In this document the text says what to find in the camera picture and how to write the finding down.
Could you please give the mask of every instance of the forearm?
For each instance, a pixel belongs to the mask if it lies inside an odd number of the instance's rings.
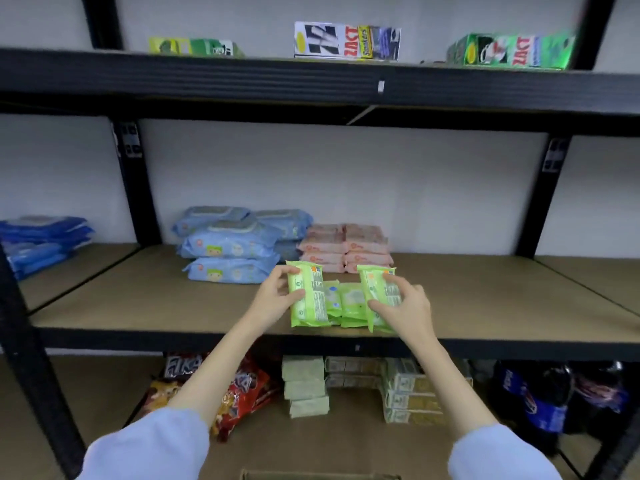
[[[258,336],[259,331],[254,330],[247,316],[240,318],[172,398],[169,407],[196,411],[206,425],[213,425],[238,364]]]
[[[412,350],[435,387],[456,439],[498,423],[435,336],[423,340],[420,346],[413,346]]]

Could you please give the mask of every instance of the hand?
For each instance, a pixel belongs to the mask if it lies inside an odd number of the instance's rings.
[[[298,274],[300,269],[295,266],[276,266],[258,288],[255,298],[243,319],[251,322],[254,330],[263,334],[276,323],[279,318],[299,299],[305,297],[304,290],[289,293],[287,274]]]
[[[394,274],[384,274],[384,279],[398,286],[403,302],[390,306],[371,299],[369,307],[384,318],[411,349],[424,346],[425,341],[437,340],[431,321],[431,304],[422,286],[412,286]]]

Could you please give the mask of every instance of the light blue sleeve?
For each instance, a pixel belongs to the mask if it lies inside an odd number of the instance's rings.
[[[208,450],[195,411],[162,408],[92,443],[77,480],[197,480]]]
[[[453,480],[562,480],[553,464],[501,424],[476,429],[453,446]]]

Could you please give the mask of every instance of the person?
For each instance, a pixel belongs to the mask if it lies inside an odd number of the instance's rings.
[[[305,295],[304,290],[284,291],[287,273],[299,271],[293,266],[276,266],[244,316],[167,407],[89,446],[79,480],[196,480],[209,450],[209,428],[242,357],[255,339]],[[449,458],[452,478],[560,480],[553,464],[498,423],[463,378],[436,338],[431,305],[422,287],[399,276],[386,275],[385,279],[400,289],[400,306],[375,300],[368,304],[396,330],[433,382],[456,440]]]

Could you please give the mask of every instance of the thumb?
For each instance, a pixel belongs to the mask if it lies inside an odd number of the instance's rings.
[[[300,290],[295,290],[292,293],[289,293],[288,295],[286,295],[285,297],[285,302],[287,304],[287,306],[292,306],[295,302],[297,302],[298,300],[302,299],[305,297],[305,291],[300,289]]]
[[[380,315],[382,318],[385,319],[385,321],[389,322],[389,321],[393,321],[393,311],[394,311],[394,307],[393,306],[389,306],[389,305],[384,305],[382,303],[380,303],[377,299],[370,299],[367,302],[367,305],[378,315]]]

